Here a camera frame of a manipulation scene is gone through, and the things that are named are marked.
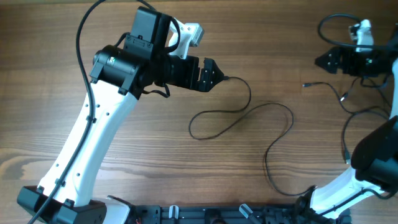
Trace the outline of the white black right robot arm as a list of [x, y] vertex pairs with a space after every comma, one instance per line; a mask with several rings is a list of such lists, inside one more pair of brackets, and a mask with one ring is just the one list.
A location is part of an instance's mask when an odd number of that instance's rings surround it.
[[[336, 45], [316, 58], [330, 73], [363, 77], [388, 73], [397, 76], [397, 47]], [[294, 217], [305, 222], [327, 223], [358, 202], [375, 196], [388, 200], [397, 193], [397, 93], [393, 94], [389, 119], [362, 139], [351, 155], [350, 166], [324, 187], [297, 200]]]

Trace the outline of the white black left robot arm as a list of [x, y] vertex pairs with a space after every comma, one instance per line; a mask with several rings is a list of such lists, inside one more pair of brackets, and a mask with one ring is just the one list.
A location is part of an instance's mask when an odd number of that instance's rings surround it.
[[170, 96], [169, 86], [208, 92], [224, 75], [210, 58], [188, 54], [205, 31], [198, 23], [140, 7], [132, 29], [99, 50], [84, 74], [87, 95], [61, 153], [37, 185], [25, 186], [17, 202], [43, 223], [139, 223], [135, 206], [109, 196], [93, 198], [96, 176], [120, 125], [146, 87]]

